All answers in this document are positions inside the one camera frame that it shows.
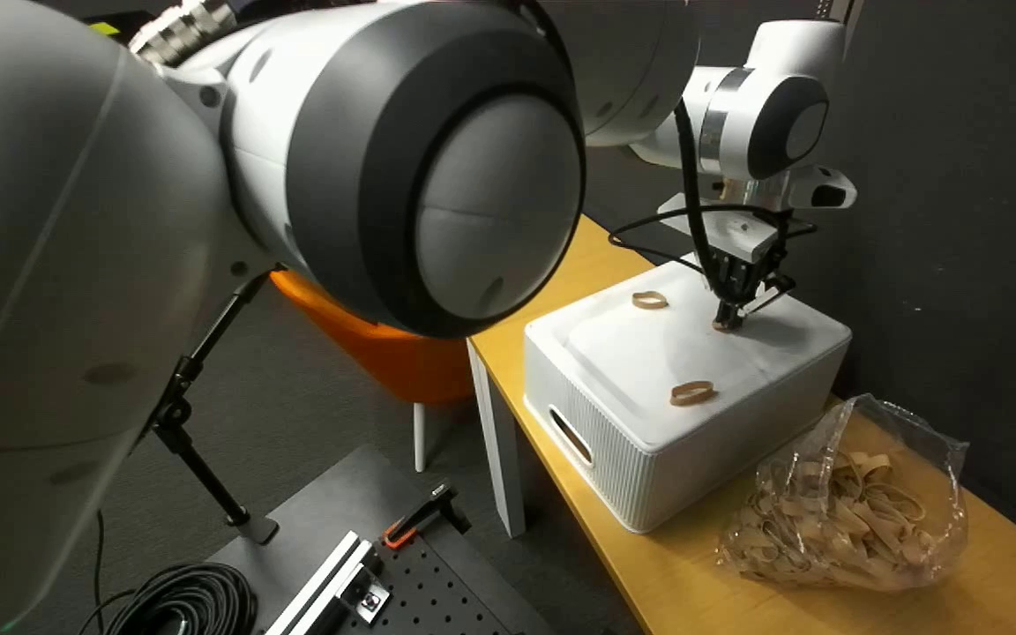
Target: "wooden table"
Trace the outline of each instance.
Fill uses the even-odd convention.
[[[581,218],[575,245],[552,286],[517,316],[472,340],[491,386],[507,401],[526,442],[575,512],[612,580],[638,614],[647,630],[1014,630],[1016,635],[1016,527],[967,494],[972,542],[955,574],[916,591],[856,588],[781,588],[751,583],[718,563],[719,530],[751,494],[738,479],[708,501],[687,509],[664,530],[638,537],[618,527],[565,453],[531,417],[521,393],[521,328],[578,295],[599,293],[647,272],[638,254],[607,245],[607,232]]]

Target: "chair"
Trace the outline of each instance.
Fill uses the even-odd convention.
[[[364,321],[340,306],[324,290],[294,272],[270,282],[337,340],[382,388],[408,401],[412,468],[428,468],[428,426],[472,404],[468,354],[462,340],[424,340]]]

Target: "pretzel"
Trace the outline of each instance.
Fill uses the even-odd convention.
[[[726,556],[745,574],[773,583],[835,583],[861,588],[913,588],[943,574],[923,504],[888,483],[892,460],[867,453],[792,460],[785,486],[733,516]]]

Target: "plastic bag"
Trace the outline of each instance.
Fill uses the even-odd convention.
[[[759,497],[722,530],[722,561],[788,587],[899,591],[943,583],[967,542],[967,442],[856,394],[756,468]]]

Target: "floor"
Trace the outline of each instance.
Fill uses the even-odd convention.
[[[408,426],[400,422],[400,404],[273,290],[218,341],[191,401],[188,430],[197,453],[251,512],[273,512],[361,444],[408,467]],[[459,486],[472,522],[468,540],[559,630],[638,630],[545,474],[531,497],[531,531],[518,540],[500,531],[478,417],[440,434],[419,479]],[[221,512],[181,460],[148,437],[101,501],[98,597],[136,588],[165,563],[215,553],[234,540],[218,517]],[[20,635],[63,635],[90,621],[97,548],[92,527],[47,604],[19,629]]]

